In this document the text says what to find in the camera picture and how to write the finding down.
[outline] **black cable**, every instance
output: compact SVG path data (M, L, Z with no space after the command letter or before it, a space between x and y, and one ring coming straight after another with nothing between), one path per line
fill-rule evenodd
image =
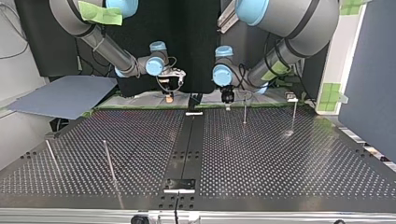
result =
M344 220L339 219L334 222L334 224L346 224Z
M253 83L251 83L249 77L247 77L247 71L248 70L247 70L247 66L246 65L240 63L238 65L238 69L239 69L239 73L242 74L241 75L242 76L242 80L244 80L250 87L253 87L253 88L256 88L256 89L261 89L262 88L262 86L258 87L258 86L253 85Z
M230 68L230 70L233 72L233 74L235 75L236 79L238 79L238 85L236 85L236 88L242 88L242 90L245 90L245 87L243 85L243 82L245 81L250 87L253 87L255 89L261 89L262 86L258 87L253 85L250 80L246 80L246 74L247 74L247 69L246 66L242 63L239 64L238 68L239 68L239 74L241 74L241 78L239 78L238 74L227 64L227 63L216 63L215 66L217 65L224 65L227 66L228 68Z
M303 79L300 76L300 72L298 71L298 67L297 64L295 64L294 66L296 66L296 74L294 74L295 76L297 76L300 79L300 83L303 86L304 91L306 92L306 95L309 97L309 99L311 100L312 104L314 104L315 107L317 107L317 103L314 102L314 98L311 97L311 95L309 94L309 92L306 90L306 87L303 83Z
M28 47L29 47L29 44L26 43L25 48L24 48L21 52L16 53L16 54L14 54L14 55L9 55L9 56L6 56L6 57L1 57L0 60L18 57L18 56L20 56L21 54L23 54L24 52L26 52L26 50L27 50Z
M106 74L103 74L101 71L99 71L99 70L97 70L94 66L93 66L93 64L91 63L91 62L89 62L88 60L86 60L86 59L84 59L82 56L81 56L81 54L80 54L80 51L79 51L79 47L78 47L78 42L77 42L77 39L75 38L75 45L76 45L76 52L77 52L77 56L79 57L79 59L81 60L81 61L83 61L84 63L86 63L90 68L91 68L91 73L90 73L90 76L92 76L92 75L94 75L94 72L97 72L99 75L101 75L102 77L106 77L106 76L108 76L108 74L110 74L110 72L111 72L111 70L110 71L108 71Z
M283 63L283 65L284 65L285 67L288 68L288 70L290 70L289 64L286 63L285 59L282 57L282 55L281 55L280 52L279 52L279 47L278 47L277 43L275 44L274 48L275 48L275 53L276 53L277 58Z
M177 195L177 201L176 201L176 206L175 206L175 223L176 224L178 224L177 207L178 207L178 195Z
M108 64L102 64L102 63L100 63L96 58L95 58L95 52L92 50L91 51L91 55L92 55L92 57L93 57L93 60L97 63L97 64L99 64L99 65L101 65L101 66L103 66L103 67L109 67L110 65L111 65L111 63L108 63Z
M285 76L286 74L279 74L278 72L274 71L274 69L272 68L272 65L270 65L268 62L268 58L267 58L267 56L268 56L268 42L269 42L270 35L271 35L271 33L268 33L267 37L265 38L264 62L265 62L265 65L267 66L268 70L272 74L274 74L277 77L282 77L282 76ZM283 59L282 55L280 54L277 44L275 44L275 46L274 46L274 51L276 52L277 58L283 63L283 65L285 65L288 69L290 69L290 66L286 63L286 61Z

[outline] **metal rod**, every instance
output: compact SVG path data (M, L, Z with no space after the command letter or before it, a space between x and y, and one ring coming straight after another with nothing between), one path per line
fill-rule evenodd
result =
M248 117L248 105L247 105L247 97L246 97L246 95L245 95L244 105L245 105L245 111L244 111L244 124L246 124L246 123L248 123L248 122L247 122L247 117Z
M53 160L56 160L55 154L53 154L53 151L52 151L52 146L50 145L50 140L47 139L46 144L49 149L50 156L52 157Z
M110 151L108 150L108 146L107 146L107 141L106 140L103 140L103 146L104 146L105 151L106 151L108 166L110 167L111 175L113 177L113 180L117 181L116 174L114 173L114 169L113 169L113 162L111 161Z
M296 102L294 103L293 122L291 123L291 130L292 130L292 131L294 131L294 121L296 120L297 104L298 104L298 101L296 101Z

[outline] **end effector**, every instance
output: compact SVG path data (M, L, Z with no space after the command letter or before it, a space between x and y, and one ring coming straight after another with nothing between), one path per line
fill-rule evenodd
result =
M233 89L240 88L244 91L255 91L264 94L268 88L268 82L261 86L255 86L249 79L249 71L243 64L239 66L233 63L233 48L221 46L216 49L216 63L213 69L213 81L220 87L221 100L225 104L233 102Z

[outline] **green sticky note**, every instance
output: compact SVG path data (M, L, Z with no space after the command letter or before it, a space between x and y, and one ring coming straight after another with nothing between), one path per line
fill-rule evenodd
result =
M286 74L289 72L289 68L285 66L281 61L277 61L273 66L272 69L274 72L278 74ZM263 81L271 81L272 79L276 78L277 75L272 73L271 71L268 71L263 77Z
M99 7L78 1L79 13L84 21L94 21L105 25L122 25L121 9L116 7Z
M337 103L328 103L326 106L326 111L333 112L337 106Z
M359 15L362 4L362 0L345 0L341 6L341 15Z
M318 111L326 111L327 103L320 103L318 105Z

